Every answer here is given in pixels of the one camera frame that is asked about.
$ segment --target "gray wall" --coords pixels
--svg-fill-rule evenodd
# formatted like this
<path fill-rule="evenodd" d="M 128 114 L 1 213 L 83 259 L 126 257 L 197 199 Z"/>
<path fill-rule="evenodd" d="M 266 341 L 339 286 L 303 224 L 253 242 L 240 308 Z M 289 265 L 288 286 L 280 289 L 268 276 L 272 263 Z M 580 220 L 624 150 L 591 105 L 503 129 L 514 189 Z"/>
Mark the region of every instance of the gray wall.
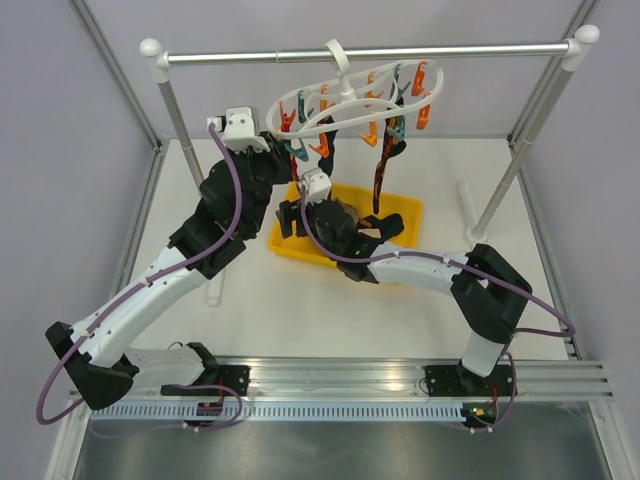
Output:
<path fill-rule="evenodd" d="M 527 159 L 589 357 L 605 362 L 640 452 L 640 2 L 601 2 L 600 42 Z"/>
<path fill-rule="evenodd" d="M 31 480 L 57 433 L 44 331 L 108 298 L 151 150 L 64 0 L 3 1 L 0 45 L 0 478 Z"/>
<path fill-rule="evenodd" d="M 553 42 L 579 0 L 89 0 L 161 138 L 174 138 L 140 42 L 155 37 L 173 52 Z M 546 58 L 442 59 L 445 89 L 426 135 L 504 137 L 542 73 Z M 374 64 L 354 64 L 360 71 Z M 173 73 L 189 132 L 208 138 L 204 119 L 230 106 L 267 109 L 304 85 L 335 78 L 329 64 L 190 67 Z M 349 131 L 357 134 L 359 129 Z"/>

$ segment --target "orange clothespin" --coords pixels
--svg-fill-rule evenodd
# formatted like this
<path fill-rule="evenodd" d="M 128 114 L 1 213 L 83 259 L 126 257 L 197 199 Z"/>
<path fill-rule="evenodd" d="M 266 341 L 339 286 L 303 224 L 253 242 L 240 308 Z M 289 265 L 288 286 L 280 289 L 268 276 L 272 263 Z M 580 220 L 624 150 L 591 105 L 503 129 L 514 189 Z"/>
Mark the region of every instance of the orange clothespin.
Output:
<path fill-rule="evenodd" d="M 416 68 L 416 74 L 413 77 L 413 87 L 411 87 L 411 95 L 414 97 L 417 97 L 424 92 L 424 86 L 422 84 L 424 83 L 424 67 L 426 64 L 427 62 L 420 62 L 418 64 L 418 68 Z"/>
<path fill-rule="evenodd" d="M 309 144 L 309 148 L 320 155 L 322 158 L 327 158 L 329 156 L 329 141 L 327 140 L 327 135 L 324 133 L 320 134 L 320 145 L 314 147 Z"/>
<path fill-rule="evenodd" d="M 373 77 L 376 74 L 375 70 L 371 70 L 369 72 L 369 76 L 367 77 L 367 85 L 371 85 L 373 83 Z M 373 93 L 372 91 L 368 91 L 367 93 L 364 94 L 365 98 L 380 98 L 382 96 L 382 94 L 384 93 L 384 90 L 380 93 Z"/>
<path fill-rule="evenodd" d="M 378 125 L 376 122 L 369 122 L 369 133 L 361 133 L 360 138 L 375 147 L 378 144 Z"/>
<path fill-rule="evenodd" d="M 329 85 L 327 85 L 326 83 L 324 85 L 322 85 L 322 87 L 320 87 L 320 93 L 327 93 L 327 88 L 329 87 Z M 331 105 L 327 105 L 327 101 L 326 100 L 320 100 L 320 111 L 324 112 L 327 108 L 331 108 L 335 105 L 335 103 L 332 103 Z"/>
<path fill-rule="evenodd" d="M 431 95 L 431 92 L 427 92 L 423 98 L 427 98 Z M 416 122 L 416 128 L 418 130 L 424 130 L 429 123 L 429 114 L 431 113 L 431 105 L 426 105 L 418 112 L 418 121 Z"/>
<path fill-rule="evenodd" d="M 291 129 L 291 125 L 293 124 L 293 121 L 296 119 L 296 109 L 293 109 L 293 112 L 291 112 L 291 115 L 287 115 L 284 112 L 284 105 L 282 104 L 282 101 L 280 101 L 280 123 L 282 125 L 282 131 L 283 132 L 288 132 Z"/>

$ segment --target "white cable tray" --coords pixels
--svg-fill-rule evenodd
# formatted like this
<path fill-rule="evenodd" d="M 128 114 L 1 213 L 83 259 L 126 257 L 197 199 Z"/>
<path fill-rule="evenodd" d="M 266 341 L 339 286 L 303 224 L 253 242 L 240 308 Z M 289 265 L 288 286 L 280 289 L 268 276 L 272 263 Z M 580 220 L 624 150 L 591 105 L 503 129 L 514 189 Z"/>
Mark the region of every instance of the white cable tray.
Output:
<path fill-rule="evenodd" d="M 237 408 L 225 401 L 220 415 L 197 413 L 198 400 L 120 401 L 93 412 L 92 420 L 229 420 Z M 461 422 L 462 403 L 437 406 L 403 402 L 279 402 L 244 401 L 240 420 L 296 422 Z"/>

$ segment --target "metal rod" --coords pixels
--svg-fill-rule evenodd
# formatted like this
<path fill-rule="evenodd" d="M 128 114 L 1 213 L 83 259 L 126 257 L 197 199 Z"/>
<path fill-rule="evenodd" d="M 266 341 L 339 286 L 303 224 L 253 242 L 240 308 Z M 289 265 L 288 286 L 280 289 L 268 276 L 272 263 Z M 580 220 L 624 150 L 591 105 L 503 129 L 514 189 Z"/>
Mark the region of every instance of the metal rod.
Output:
<path fill-rule="evenodd" d="M 349 60 L 402 60 L 431 57 L 504 57 L 565 55 L 568 42 L 523 45 L 478 45 L 448 47 L 352 48 L 345 53 Z M 172 67 L 188 65 L 225 65 L 233 63 L 302 63 L 330 62 L 329 50 L 276 50 L 244 53 L 170 53 Z"/>
<path fill-rule="evenodd" d="M 158 146 L 160 145 L 160 140 L 155 130 L 153 129 L 153 125 L 149 121 L 149 118 L 144 112 L 140 100 L 137 95 L 133 91 L 131 84 L 127 80 L 120 63 L 116 59 L 116 56 L 107 41 L 100 25 L 98 24 L 93 12 L 87 5 L 86 0 L 67 0 L 67 3 L 76 14 L 78 21 L 84 28 L 87 33 L 87 36 L 93 43 L 100 60 L 107 69 L 107 72 L 113 79 L 116 88 L 122 95 L 126 105 L 131 110 L 133 117 L 135 118 L 140 130 L 142 130 L 143 134 L 147 138 L 151 147 L 156 151 Z"/>
<path fill-rule="evenodd" d="M 569 83 L 572 75 L 573 72 L 568 72 L 566 70 L 560 70 L 560 72 L 558 73 L 553 87 L 548 90 L 547 95 L 542 100 L 539 108 L 534 113 L 533 120 L 529 123 L 527 131 L 523 134 L 522 143 L 520 143 L 517 150 L 514 151 L 511 163 L 507 167 L 507 171 L 502 176 L 502 179 L 496 187 L 496 190 L 493 192 L 493 195 L 491 196 L 489 203 L 485 207 L 484 212 L 482 212 L 480 220 L 478 220 L 476 226 L 473 227 L 472 233 L 474 235 L 481 236 L 484 234 L 484 231 L 493 218 L 493 215 L 496 213 L 500 202 L 502 202 L 502 199 L 507 194 L 507 190 L 509 190 L 511 182 L 513 182 L 513 179 L 518 174 L 525 154 L 538 137 L 540 130 L 542 130 L 545 121 L 549 117 L 549 114 L 551 114 L 553 107 L 558 102 L 558 99 L 562 95 L 562 92 L 567 86 L 567 83 Z"/>
<path fill-rule="evenodd" d="M 581 25 L 589 23 L 599 3 L 600 0 L 582 0 L 582 3 L 573 14 L 567 29 L 560 38 L 572 38 L 575 35 L 576 30 L 578 30 Z M 522 109 L 522 112 L 520 112 L 520 116 L 508 136 L 509 143 L 512 148 L 521 142 L 522 132 L 526 129 L 527 124 L 532 120 L 532 113 L 536 108 L 536 105 L 538 105 L 538 102 L 545 95 L 545 92 L 550 88 L 550 86 L 553 85 L 555 77 L 558 74 L 558 70 L 560 69 L 561 61 L 562 59 L 559 57 L 552 57 L 547 62 L 547 66 L 545 67 L 538 83 L 529 96 L 527 103 Z"/>
<path fill-rule="evenodd" d="M 196 182 L 196 186 L 199 187 L 200 184 L 204 181 L 204 176 L 202 175 L 200 163 L 198 162 L 198 157 L 196 156 L 196 152 L 193 149 L 193 144 L 191 143 L 191 138 L 189 137 L 187 126 L 185 125 L 184 119 L 182 118 L 180 106 L 178 105 L 178 100 L 176 100 L 176 95 L 173 92 L 171 82 L 166 81 L 164 83 L 158 83 L 158 88 L 160 89 L 160 93 L 162 94 L 164 104 L 167 107 L 167 112 L 169 112 L 169 117 L 171 118 L 171 123 L 173 123 L 173 128 L 178 135 L 178 140 L 180 140 L 182 152 L 187 159 L 187 165 L 189 166 L 189 170 L 191 171 L 193 181 Z"/>

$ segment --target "vertical pole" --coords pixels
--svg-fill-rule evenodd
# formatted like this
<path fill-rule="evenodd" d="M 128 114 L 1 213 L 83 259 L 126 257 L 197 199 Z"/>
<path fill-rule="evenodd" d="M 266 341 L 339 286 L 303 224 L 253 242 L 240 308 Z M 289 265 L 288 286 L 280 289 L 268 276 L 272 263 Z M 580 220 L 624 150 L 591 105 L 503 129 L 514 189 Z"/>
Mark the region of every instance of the vertical pole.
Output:
<path fill-rule="evenodd" d="M 171 123 L 180 141 L 182 152 L 187 160 L 187 166 L 189 167 L 193 181 L 196 183 L 196 187 L 198 187 L 204 181 L 204 176 L 202 175 L 202 169 L 200 168 L 196 152 L 193 149 L 193 143 L 191 143 L 187 126 L 182 118 L 178 100 L 171 86 L 169 64 L 166 60 L 166 55 L 162 51 L 160 43 L 151 38 L 144 40 L 140 44 L 140 53 L 147 59 L 149 68 L 151 69 L 151 75 L 158 84 L 160 94 L 171 118 Z"/>
<path fill-rule="evenodd" d="M 173 93 L 171 82 L 167 81 L 159 83 L 158 88 L 162 94 L 164 104 L 167 107 L 167 112 L 169 112 L 173 128 L 176 130 L 176 134 L 178 135 L 178 140 L 180 140 L 180 146 L 182 147 L 182 152 L 187 160 L 187 165 L 189 167 L 189 171 L 191 171 L 193 181 L 196 182 L 196 186 L 200 186 L 204 181 L 204 176 L 202 175 L 202 169 L 200 168 L 200 162 L 198 162 L 196 152 L 193 149 L 193 143 L 191 143 L 187 126 L 182 118 L 178 100 L 176 100 L 176 95 Z"/>
<path fill-rule="evenodd" d="M 533 142 L 535 142 L 536 138 L 538 138 L 540 130 L 542 130 L 542 127 L 544 126 L 547 118 L 549 118 L 553 107 L 555 107 L 560 95 L 562 95 L 562 92 L 569 83 L 573 72 L 575 72 L 580 63 L 582 63 L 589 48 L 598 40 L 599 36 L 600 32 L 596 27 L 593 25 L 584 25 L 578 29 L 575 38 L 570 39 L 569 53 L 562 61 L 562 70 L 560 70 L 559 74 L 556 76 L 555 81 L 551 88 L 549 88 L 547 94 L 540 101 L 540 106 L 532 116 L 531 122 L 525 126 L 522 134 L 522 142 L 519 142 L 518 145 L 516 145 L 516 149 L 511 158 L 511 163 L 507 167 L 500 183 L 493 192 L 484 212 L 482 212 L 480 220 L 478 220 L 478 223 L 469 232 L 472 239 L 484 237 L 487 225 L 489 225 L 489 222 L 496 213 L 496 210 L 500 206 L 504 196 L 507 194 L 507 190 L 509 190 L 513 179 L 518 174 L 529 147 Z"/>

